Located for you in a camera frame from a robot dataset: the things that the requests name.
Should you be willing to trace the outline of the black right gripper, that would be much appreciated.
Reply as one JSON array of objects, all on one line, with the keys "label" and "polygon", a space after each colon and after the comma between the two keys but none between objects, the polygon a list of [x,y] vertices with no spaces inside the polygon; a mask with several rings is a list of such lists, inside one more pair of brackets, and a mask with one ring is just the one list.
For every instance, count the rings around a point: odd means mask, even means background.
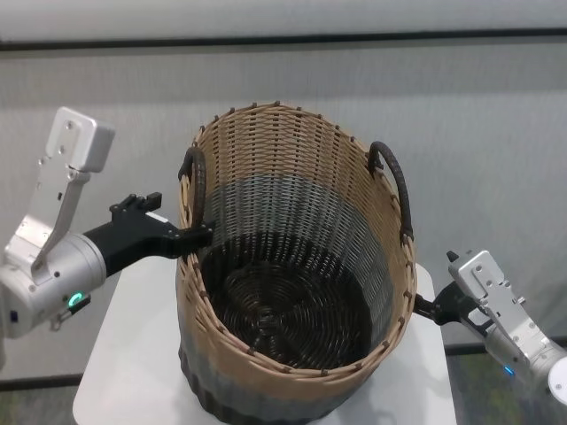
[{"label": "black right gripper", "polygon": [[[455,262],[459,259],[459,255],[454,251],[448,251],[447,259]],[[451,322],[460,323],[481,340],[486,339],[487,330],[492,326],[492,320],[477,301],[466,295],[456,282],[449,283],[433,302],[422,296],[416,296],[414,313],[440,326]]]}]

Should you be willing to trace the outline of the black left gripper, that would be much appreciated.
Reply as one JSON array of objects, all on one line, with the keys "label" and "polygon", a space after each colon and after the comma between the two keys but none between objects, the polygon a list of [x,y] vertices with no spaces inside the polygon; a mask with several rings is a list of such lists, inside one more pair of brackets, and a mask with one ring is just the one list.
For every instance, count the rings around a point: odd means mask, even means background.
[{"label": "black left gripper", "polygon": [[147,257],[187,257],[212,243],[211,227],[177,228],[146,214],[159,209],[161,202],[160,192],[145,197],[130,194],[121,207],[110,208],[108,222],[84,233],[102,255],[106,277]]}]

